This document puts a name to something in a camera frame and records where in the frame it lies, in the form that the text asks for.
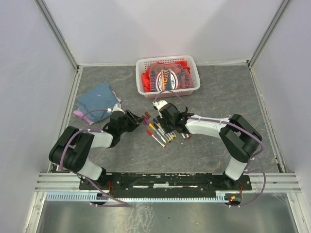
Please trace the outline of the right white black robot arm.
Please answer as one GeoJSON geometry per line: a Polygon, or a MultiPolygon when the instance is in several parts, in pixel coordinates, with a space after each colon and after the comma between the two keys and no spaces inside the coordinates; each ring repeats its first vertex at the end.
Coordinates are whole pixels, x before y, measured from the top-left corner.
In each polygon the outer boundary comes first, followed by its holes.
{"type": "Polygon", "coordinates": [[[246,171],[250,160],[264,149],[261,135],[241,115],[231,118],[210,118],[180,112],[175,105],[164,100],[154,101],[158,110],[157,121],[166,133],[176,131],[183,134],[202,134],[222,140],[231,155],[222,178],[226,189],[235,189],[240,176],[246,171]]]}

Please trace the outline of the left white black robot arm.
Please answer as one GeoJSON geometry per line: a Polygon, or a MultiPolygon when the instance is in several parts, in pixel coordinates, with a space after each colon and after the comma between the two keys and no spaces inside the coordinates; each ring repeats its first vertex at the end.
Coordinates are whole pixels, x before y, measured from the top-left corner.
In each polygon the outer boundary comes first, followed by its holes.
{"type": "Polygon", "coordinates": [[[90,179],[96,189],[103,189],[107,184],[106,170],[89,160],[91,148],[113,148],[125,132],[135,130],[144,118],[134,115],[129,110],[117,109],[112,111],[110,120],[102,130],[80,130],[68,126],[49,153],[49,160],[90,179]]]}

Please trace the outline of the yellow cap marker pen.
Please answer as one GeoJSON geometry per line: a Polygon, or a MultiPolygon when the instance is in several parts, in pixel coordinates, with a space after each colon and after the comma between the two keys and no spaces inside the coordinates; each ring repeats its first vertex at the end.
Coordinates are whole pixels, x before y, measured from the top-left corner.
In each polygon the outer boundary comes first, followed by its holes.
{"type": "Polygon", "coordinates": [[[154,127],[153,124],[149,123],[149,127],[157,133],[157,135],[161,138],[161,140],[162,140],[164,143],[167,143],[167,142],[168,142],[168,140],[154,127]]]}

